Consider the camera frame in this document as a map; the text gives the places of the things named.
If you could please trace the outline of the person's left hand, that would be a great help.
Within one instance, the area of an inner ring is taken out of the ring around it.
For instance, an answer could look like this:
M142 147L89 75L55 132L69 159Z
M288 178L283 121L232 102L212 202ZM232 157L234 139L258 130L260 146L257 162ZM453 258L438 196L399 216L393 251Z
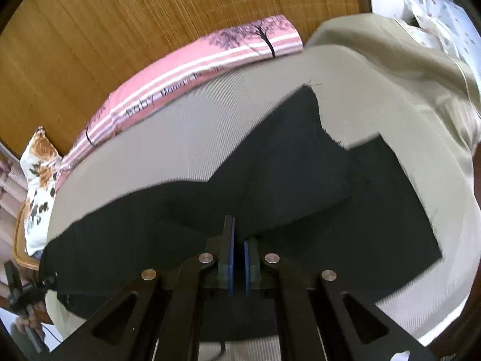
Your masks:
M43 331L43 327L41 325L41 320L40 320L40 314L46 311L46 305L44 301L39 301L37 304L35 304L30 312L28 312L26 315L25 314L20 314L16 318L16 328L17 330L25 334L26 333L26 328L30 327L32 330L34 330L39 337L41 337L42 340L45 339L45 333Z

